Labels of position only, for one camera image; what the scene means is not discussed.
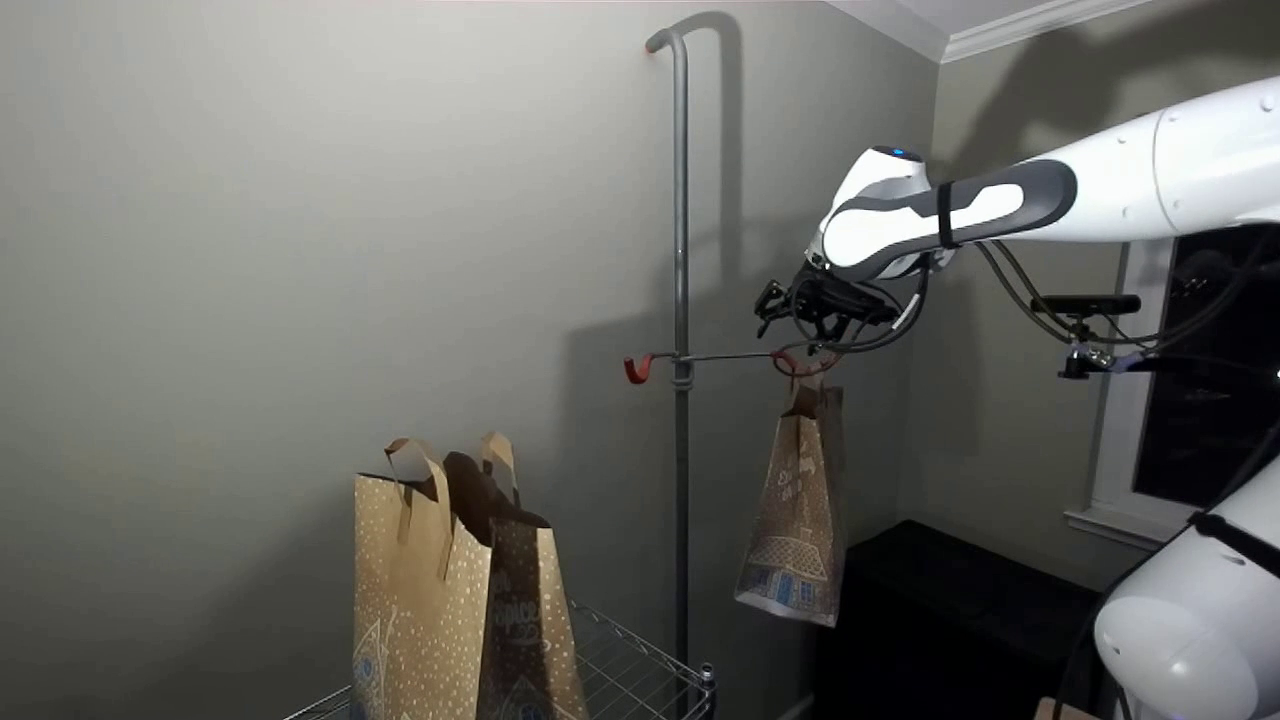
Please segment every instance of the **gray wall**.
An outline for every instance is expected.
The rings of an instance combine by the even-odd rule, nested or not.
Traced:
[[[984,52],[940,71],[938,174],[1019,160],[1166,103],[1280,75],[1280,3],[1162,0]],[[1111,293],[1122,253],[1025,247],[1046,293]],[[1133,552],[1074,530],[1087,500],[1101,381],[1069,384],[976,253],[943,276],[911,334],[903,517],[1005,557],[1107,583]]]
[[[577,590],[670,643],[670,56],[717,3],[0,3],[0,694],[271,714],[348,667],[348,480],[505,425]],[[757,347],[831,168],[929,144],[938,69],[804,3],[695,56],[695,347]],[[785,384],[695,389],[695,656],[728,714],[804,636],[728,605]],[[849,372],[852,530],[896,517],[896,361]]]

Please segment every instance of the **metal pole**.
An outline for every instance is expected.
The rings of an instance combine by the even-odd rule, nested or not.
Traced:
[[[677,656],[688,662],[688,47],[677,26],[649,35],[643,47],[672,47]]]

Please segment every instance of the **paper bag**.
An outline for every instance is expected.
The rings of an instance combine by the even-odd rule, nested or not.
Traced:
[[[761,510],[736,590],[742,605],[827,626],[841,609],[841,572],[821,415],[831,398],[831,389],[796,389],[793,406],[778,421]]]
[[[368,720],[474,720],[493,552],[457,522],[445,467],[422,442],[395,451],[427,477],[355,477],[355,703]]]
[[[555,530],[520,508],[512,439],[493,430],[482,455],[453,451],[445,467],[460,517],[493,538],[482,714],[589,720]]]

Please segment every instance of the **metal wire shelf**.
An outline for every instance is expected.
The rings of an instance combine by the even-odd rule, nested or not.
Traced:
[[[577,667],[593,720],[713,720],[717,675],[682,662],[639,630],[573,609]],[[286,720],[364,720],[354,687],[338,687]]]

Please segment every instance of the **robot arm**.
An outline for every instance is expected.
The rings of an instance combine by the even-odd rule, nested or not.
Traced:
[[[931,188],[900,149],[867,149],[846,174],[793,287],[761,297],[821,339],[903,307],[877,285],[984,238],[1139,245],[1280,222],[1280,79],[1199,95],[1069,149]]]
[[[1199,95],[1037,160],[931,188],[896,149],[846,174],[793,287],[757,310],[900,323],[877,287],[984,238],[1139,245],[1280,222],[1280,79]],[[1143,561],[1104,605],[1098,648],[1162,714],[1280,714],[1280,461]]]

